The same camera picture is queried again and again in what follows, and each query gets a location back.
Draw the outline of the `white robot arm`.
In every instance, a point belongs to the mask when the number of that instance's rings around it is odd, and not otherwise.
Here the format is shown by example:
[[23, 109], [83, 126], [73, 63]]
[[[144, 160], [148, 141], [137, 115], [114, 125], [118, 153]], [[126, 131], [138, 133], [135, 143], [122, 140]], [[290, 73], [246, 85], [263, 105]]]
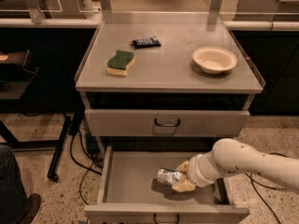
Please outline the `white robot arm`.
[[183, 177], [172, 186], [177, 192], [194, 191], [220, 178], [251, 173], [299, 193], [298, 159], [262, 153], [230, 138], [218, 140], [211, 151], [183, 162], [178, 171]]

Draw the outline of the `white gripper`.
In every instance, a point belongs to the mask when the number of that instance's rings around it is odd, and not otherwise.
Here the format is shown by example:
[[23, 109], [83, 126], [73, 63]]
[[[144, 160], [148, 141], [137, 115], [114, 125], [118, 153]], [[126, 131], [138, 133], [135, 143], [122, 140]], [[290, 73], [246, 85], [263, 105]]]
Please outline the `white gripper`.
[[220, 178], [239, 174], [237, 170], [227, 170], [220, 167], [216, 163], [212, 152], [198, 154], [189, 161], [183, 162], [176, 170], [184, 174], [187, 173], [188, 177], [179, 180], [172, 186], [172, 189], [176, 192], [194, 191], [196, 186], [204, 188], [212, 185]]

